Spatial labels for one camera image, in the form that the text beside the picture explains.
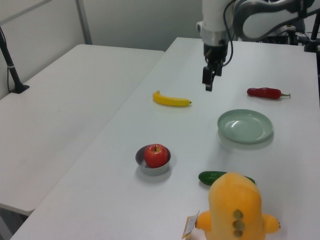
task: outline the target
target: white wall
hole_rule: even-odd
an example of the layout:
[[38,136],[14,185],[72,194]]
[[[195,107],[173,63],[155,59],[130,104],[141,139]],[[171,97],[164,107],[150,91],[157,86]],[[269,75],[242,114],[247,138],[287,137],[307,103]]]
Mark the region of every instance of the white wall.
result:
[[[23,83],[74,46],[84,43],[75,0],[52,0],[1,28]],[[7,94],[7,64],[0,52],[0,99]]]
[[165,51],[176,37],[200,37],[201,0],[81,1],[94,45]]

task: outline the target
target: plush toy arm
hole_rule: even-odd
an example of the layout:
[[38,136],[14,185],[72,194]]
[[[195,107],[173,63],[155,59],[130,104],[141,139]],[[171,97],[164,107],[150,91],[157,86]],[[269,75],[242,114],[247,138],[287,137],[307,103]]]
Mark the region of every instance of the plush toy arm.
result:
[[263,220],[264,231],[267,234],[272,234],[279,230],[280,222],[274,216],[263,213],[262,220]]
[[195,227],[205,232],[211,231],[211,214],[209,210],[200,213],[196,219]]

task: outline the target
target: yellow plush toy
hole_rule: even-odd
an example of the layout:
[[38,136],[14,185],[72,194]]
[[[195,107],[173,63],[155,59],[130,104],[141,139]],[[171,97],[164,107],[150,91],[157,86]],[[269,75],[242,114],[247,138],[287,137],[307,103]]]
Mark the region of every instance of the yellow plush toy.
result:
[[274,216],[262,213],[257,186],[239,173],[228,172],[212,184],[209,208],[195,223],[207,240],[265,240],[280,228]]

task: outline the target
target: plush toy tag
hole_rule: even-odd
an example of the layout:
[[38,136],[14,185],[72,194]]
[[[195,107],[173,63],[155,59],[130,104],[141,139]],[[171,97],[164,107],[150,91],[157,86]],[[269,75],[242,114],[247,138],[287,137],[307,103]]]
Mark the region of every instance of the plush toy tag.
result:
[[184,232],[181,239],[185,239],[185,238],[188,239],[191,236],[191,231],[195,227],[199,212],[200,211],[198,211],[198,213],[194,216],[188,216],[186,218]]

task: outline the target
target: metal bowl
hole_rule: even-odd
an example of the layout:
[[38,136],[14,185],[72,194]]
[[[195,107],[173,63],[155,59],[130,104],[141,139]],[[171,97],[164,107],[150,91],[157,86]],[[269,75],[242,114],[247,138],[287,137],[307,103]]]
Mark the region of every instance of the metal bowl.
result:
[[171,158],[171,153],[169,149],[165,147],[166,151],[168,152],[168,162],[161,167],[150,168],[147,166],[147,163],[145,161],[145,151],[148,146],[149,145],[144,146],[140,148],[139,151],[136,152],[135,160],[136,160],[136,163],[138,164],[138,167],[141,169],[141,171],[144,174],[149,176],[159,176],[161,174],[164,174],[169,169],[169,162]]

